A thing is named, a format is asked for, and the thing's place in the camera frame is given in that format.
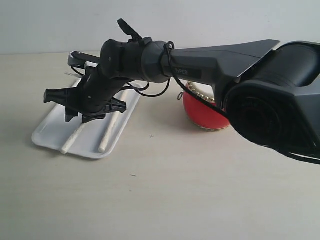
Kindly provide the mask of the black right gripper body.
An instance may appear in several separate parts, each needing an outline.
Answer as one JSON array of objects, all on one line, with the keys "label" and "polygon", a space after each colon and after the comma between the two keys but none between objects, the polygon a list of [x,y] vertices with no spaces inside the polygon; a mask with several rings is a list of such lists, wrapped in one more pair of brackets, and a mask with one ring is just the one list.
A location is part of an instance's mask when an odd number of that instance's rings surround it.
[{"label": "black right gripper body", "polygon": [[127,110],[126,102],[115,98],[126,83],[126,78],[108,78],[99,67],[95,67],[89,77],[84,75],[81,78],[76,87],[46,89],[43,102],[71,107],[78,110],[79,115],[103,113],[106,117],[107,114]]}]

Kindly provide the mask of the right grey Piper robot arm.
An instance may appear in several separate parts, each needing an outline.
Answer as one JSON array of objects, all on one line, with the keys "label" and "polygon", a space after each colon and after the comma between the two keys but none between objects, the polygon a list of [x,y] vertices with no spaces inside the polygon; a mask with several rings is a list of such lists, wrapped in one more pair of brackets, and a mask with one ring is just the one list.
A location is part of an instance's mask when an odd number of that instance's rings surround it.
[{"label": "right grey Piper robot arm", "polygon": [[66,108],[89,122],[125,110],[113,97],[139,80],[162,84],[170,78],[210,86],[214,110],[247,140],[300,154],[320,150],[320,45],[267,39],[212,47],[176,49],[146,37],[106,41],[97,66],[73,88],[47,89],[45,103]]}]

